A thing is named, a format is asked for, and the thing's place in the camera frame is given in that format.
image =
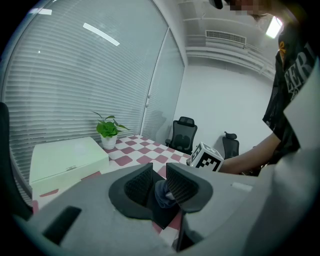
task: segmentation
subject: black t-shirt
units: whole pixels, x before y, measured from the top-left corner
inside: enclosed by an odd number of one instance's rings
[[[301,90],[315,63],[315,54],[301,27],[293,24],[286,25],[279,35],[278,45],[273,89],[262,119],[281,140],[270,164],[275,164],[282,156],[300,147],[284,115],[284,109]]]

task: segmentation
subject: white cube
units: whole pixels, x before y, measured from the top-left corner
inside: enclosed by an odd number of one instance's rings
[[[29,184],[37,195],[67,188],[109,169],[108,154],[91,137],[35,145]]]
[[[210,172],[218,172],[223,162],[224,159],[217,150],[200,142],[191,155],[190,166]]]

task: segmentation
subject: potted plant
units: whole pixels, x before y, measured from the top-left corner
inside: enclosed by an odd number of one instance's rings
[[[103,118],[99,113],[94,111],[92,112],[101,117],[101,120],[98,120],[99,123],[96,126],[96,131],[100,133],[102,147],[106,150],[112,150],[116,145],[118,133],[122,132],[119,128],[127,130],[130,129],[126,128],[122,124],[118,124],[114,115]]]

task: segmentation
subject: table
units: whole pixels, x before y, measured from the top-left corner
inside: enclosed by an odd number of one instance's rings
[[[166,163],[186,164],[186,160],[190,158],[188,154],[184,154],[140,135],[119,138],[116,140],[114,149],[104,149],[104,151],[109,155],[109,168],[106,170],[106,173],[125,167],[153,163],[153,170],[163,178],[166,178]],[[87,177],[83,177],[81,180],[90,179],[91,177],[102,174],[104,173],[98,171]],[[45,194],[37,194],[35,191],[32,191],[33,213],[39,211],[39,209],[70,187],[71,186],[57,188]],[[179,212],[172,222],[163,230],[154,222],[152,224],[159,236],[169,245],[172,245],[178,236],[180,222],[181,213]]]

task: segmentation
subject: black office chair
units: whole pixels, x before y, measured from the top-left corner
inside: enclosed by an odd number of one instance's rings
[[[197,129],[192,118],[181,116],[179,121],[173,121],[172,139],[165,140],[166,146],[191,155]]]
[[[9,111],[6,104],[0,102],[0,190],[9,206],[9,211],[28,220],[32,209],[21,197],[11,169],[9,151]]]
[[[239,156],[239,141],[236,140],[237,135],[234,133],[227,133],[226,131],[224,133],[225,137],[222,137],[224,159]]]

